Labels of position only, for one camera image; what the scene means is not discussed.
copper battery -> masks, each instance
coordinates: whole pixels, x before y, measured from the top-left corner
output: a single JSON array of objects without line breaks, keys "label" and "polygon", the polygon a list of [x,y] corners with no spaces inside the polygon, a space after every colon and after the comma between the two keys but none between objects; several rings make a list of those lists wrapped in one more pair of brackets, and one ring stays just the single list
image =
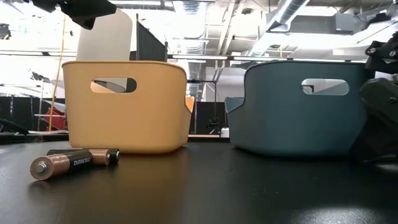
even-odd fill
[{"label": "copper battery", "polygon": [[30,174],[37,180],[47,180],[67,172],[89,168],[92,164],[93,155],[88,150],[54,154],[35,159],[30,165]]},{"label": "copper battery", "polygon": [[[87,149],[52,149],[47,155],[54,155],[66,152],[75,152]],[[116,165],[119,163],[119,149],[89,149],[94,158],[94,165]]]}]

basket handle hole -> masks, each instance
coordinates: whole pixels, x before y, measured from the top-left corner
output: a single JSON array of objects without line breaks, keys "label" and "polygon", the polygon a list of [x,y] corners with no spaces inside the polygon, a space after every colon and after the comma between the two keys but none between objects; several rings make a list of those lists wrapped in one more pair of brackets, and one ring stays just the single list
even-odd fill
[{"label": "basket handle hole", "polygon": [[349,85],[341,79],[308,78],[301,83],[301,90],[307,95],[344,96]]},{"label": "basket handle hole", "polygon": [[94,78],[91,90],[95,93],[132,93],[137,89],[137,82],[132,78],[101,77]]}]

storage bin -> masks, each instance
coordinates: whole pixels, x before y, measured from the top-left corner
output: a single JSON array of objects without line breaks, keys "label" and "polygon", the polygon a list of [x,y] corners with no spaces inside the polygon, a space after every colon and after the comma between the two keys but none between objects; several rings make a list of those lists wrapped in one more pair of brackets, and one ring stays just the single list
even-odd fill
[{"label": "storage bin", "polygon": [[[308,95],[308,78],[344,80],[340,86]],[[272,156],[347,156],[366,121],[359,89],[367,80],[364,64],[280,61],[255,65],[244,77],[244,99],[225,100],[231,143]]]},{"label": "storage bin", "polygon": [[[67,62],[63,64],[72,147],[164,153],[188,140],[193,98],[186,98],[183,68],[164,62]],[[132,78],[131,93],[94,92],[95,78]]]}]

black table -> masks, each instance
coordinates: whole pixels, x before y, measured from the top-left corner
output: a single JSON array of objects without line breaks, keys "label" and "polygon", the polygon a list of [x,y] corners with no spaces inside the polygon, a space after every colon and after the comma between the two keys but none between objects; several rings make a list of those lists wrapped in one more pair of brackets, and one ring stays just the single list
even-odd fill
[{"label": "black table", "polygon": [[33,159],[68,146],[0,147],[0,223],[398,223],[395,165],[275,159],[229,143],[188,143],[34,182]]}]

yellow plastic basket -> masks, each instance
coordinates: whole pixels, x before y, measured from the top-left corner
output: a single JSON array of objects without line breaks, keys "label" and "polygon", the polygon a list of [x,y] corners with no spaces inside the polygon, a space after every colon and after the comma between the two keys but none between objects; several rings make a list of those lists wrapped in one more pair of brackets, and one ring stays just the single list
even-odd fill
[{"label": "yellow plastic basket", "polygon": [[[165,62],[67,62],[62,65],[72,147],[165,153],[188,140],[193,97],[183,68]],[[95,78],[132,78],[132,93],[91,89]]]}]

